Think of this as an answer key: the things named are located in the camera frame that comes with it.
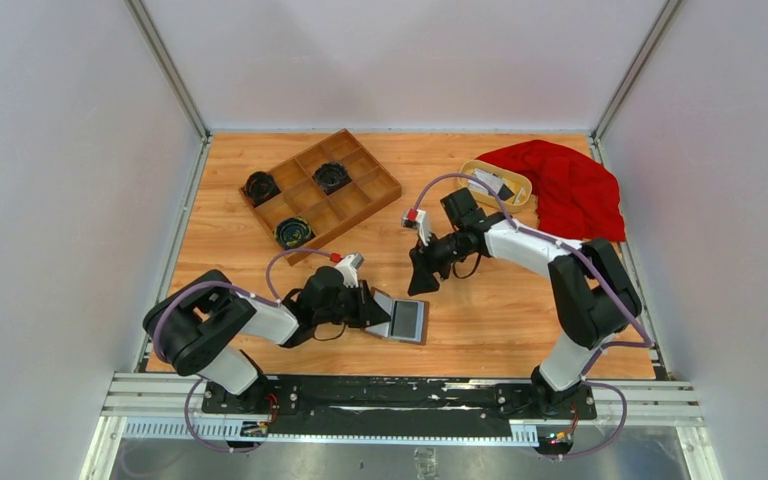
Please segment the brown leather card holder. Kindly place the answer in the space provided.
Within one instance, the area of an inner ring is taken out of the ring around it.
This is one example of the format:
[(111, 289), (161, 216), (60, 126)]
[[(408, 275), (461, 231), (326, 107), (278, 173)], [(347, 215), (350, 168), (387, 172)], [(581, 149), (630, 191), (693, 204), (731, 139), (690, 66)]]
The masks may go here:
[(379, 307), (389, 314), (386, 322), (363, 331), (378, 338), (424, 345), (427, 336), (429, 304), (425, 301), (391, 297), (381, 291), (373, 294)]

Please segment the black credit card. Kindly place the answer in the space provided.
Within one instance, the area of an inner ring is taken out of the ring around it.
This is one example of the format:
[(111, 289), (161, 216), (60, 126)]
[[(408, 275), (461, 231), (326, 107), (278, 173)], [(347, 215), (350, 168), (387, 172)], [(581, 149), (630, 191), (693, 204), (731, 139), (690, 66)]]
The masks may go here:
[(508, 201), (515, 197), (515, 192), (512, 191), (506, 184), (502, 184), (497, 189), (497, 195), (502, 201)]

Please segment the white credit card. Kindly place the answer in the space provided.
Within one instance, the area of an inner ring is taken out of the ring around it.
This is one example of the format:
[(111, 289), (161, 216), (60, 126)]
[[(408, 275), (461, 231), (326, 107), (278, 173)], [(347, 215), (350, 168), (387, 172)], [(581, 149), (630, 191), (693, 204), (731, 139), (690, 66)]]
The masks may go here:
[(497, 189), (502, 184), (506, 184), (502, 177), (482, 169), (474, 169), (471, 173), (471, 180), (468, 180), (470, 190), (484, 195), (490, 195), (490, 191), (497, 195)]

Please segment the beige oval tray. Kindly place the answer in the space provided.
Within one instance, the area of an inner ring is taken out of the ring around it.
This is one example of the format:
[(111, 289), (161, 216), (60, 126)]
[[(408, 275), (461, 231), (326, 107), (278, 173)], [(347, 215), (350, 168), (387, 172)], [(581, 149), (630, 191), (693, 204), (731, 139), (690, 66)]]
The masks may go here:
[(518, 213), (531, 198), (532, 182), (515, 172), (477, 159), (465, 162), (460, 172), (466, 178), (458, 177), (457, 184), (466, 187), (478, 203), (498, 206), (496, 195), (510, 213)]

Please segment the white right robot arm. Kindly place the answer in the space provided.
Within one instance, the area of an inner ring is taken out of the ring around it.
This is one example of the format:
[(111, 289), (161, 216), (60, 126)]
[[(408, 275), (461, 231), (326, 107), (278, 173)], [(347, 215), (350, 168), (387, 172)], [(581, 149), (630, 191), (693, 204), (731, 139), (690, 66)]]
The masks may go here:
[(556, 417), (582, 388), (597, 357), (615, 346), (626, 327), (638, 328), (642, 302), (612, 243), (602, 238), (573, 241), (541, 232), (502, 208), (487, 214), (461, 188), (441, 201), (453, 230), (432, 232), (425, 210), (407, 209), (401, 223), (417, 233), (410, 250), (411, 296), (436, 292), (454, 265), (476, 254), (505, 260), (546, 278), (552, 288), (561, 333), (550, 354), (533, 370), (530, 405)]

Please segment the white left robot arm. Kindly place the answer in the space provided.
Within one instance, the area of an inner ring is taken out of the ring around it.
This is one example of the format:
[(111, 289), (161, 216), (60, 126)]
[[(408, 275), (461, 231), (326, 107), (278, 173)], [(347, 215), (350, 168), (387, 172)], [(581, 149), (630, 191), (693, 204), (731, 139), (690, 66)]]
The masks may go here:
[(326, 323), (365, 329), (391, 316), (363, 280), (349, 281), (334, 267), (321, 267), (301, 288), (268, 301), (210, 270), (151, 308), (142, 320), (156, 356), (183, 377), (197, 375), (227, 392), (243, 413), (266, 400), (260, 367), (232, 340), (239, 334), (294, 348)]

